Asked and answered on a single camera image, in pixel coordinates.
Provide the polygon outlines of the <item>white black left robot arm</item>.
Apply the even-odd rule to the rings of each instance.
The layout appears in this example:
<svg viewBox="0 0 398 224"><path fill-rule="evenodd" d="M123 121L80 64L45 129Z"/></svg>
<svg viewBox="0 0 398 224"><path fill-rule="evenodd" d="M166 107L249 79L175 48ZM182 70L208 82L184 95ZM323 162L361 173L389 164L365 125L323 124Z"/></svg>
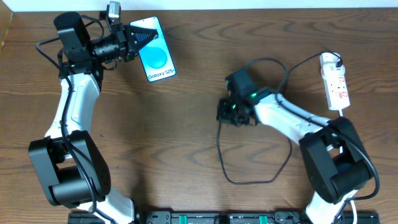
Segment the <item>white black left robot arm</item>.
<svg viewBox="0 0 398 224"><path fill-rule="evenodd" d="M99 222L145 223L134 202L112 187L90 129L107 64L133 60L159 33L124 25L109 11L97 19L65 12L53 23L63 45L53 61L62 94L51 127L29 145L44 195L53 206L85 210Z"/></svg>

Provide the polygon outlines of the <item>blue Galaxy smartphone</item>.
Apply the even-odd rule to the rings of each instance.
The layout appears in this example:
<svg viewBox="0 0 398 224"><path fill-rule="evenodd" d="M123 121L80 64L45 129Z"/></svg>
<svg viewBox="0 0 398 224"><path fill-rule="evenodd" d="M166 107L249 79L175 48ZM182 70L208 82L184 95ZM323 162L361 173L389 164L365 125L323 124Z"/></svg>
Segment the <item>blue Galaxy smartphone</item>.
<svg viewBox="0 0 398 224"><path fill-rule="evenodd" d="M130 22L130 25L147 29L155 29L158 32L158 38L150 41L139 51L148 82L156 82L161 79L175 76L177 71L159 18L148 17L132 21Z"/></svg>

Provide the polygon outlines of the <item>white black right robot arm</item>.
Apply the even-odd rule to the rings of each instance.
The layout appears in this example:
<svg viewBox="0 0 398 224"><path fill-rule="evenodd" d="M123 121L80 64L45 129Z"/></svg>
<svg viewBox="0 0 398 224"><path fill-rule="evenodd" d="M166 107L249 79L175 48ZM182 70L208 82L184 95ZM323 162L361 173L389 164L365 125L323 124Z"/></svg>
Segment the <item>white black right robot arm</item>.
<svg viewBox="0 0 398 224"><path fill-rule="evenodd" d="M377 195L378 173L350 120L311 114L277 91L259 88L245 70L225 81L229 97L220 99L220 123L241 126L253 119L299 146L315 191L305 209L310 223L337 223L347 204Z"/></svg>

